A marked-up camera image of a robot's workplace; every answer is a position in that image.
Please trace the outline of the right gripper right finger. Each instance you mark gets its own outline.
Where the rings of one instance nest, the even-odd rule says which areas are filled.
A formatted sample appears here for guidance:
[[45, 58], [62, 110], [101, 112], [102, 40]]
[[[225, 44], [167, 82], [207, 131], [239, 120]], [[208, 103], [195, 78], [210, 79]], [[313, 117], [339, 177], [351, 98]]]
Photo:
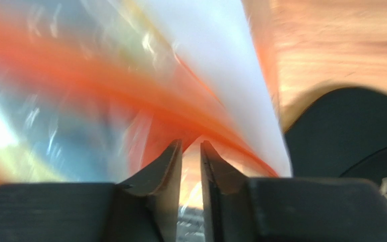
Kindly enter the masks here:
[[387, 195], [359, 178], [248, 177], [201, 143], [206, 241], [387, 241]]

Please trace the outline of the clear orange zip bag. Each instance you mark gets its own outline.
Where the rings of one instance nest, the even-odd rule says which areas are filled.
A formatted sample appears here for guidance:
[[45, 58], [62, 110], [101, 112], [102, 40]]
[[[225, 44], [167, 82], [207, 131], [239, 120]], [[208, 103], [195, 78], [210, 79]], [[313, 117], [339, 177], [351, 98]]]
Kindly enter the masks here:
[[0, 1], [0, 184], [118, 183], [173, 141], [291, 177], [269, 1]]

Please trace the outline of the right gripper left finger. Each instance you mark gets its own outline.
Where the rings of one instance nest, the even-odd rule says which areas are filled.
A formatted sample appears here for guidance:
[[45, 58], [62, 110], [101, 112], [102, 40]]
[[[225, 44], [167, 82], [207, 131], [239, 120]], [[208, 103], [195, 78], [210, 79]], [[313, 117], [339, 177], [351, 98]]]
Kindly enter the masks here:
[[181, 140], [115, 183], [0, 185], [0, 241], [176, 241]]

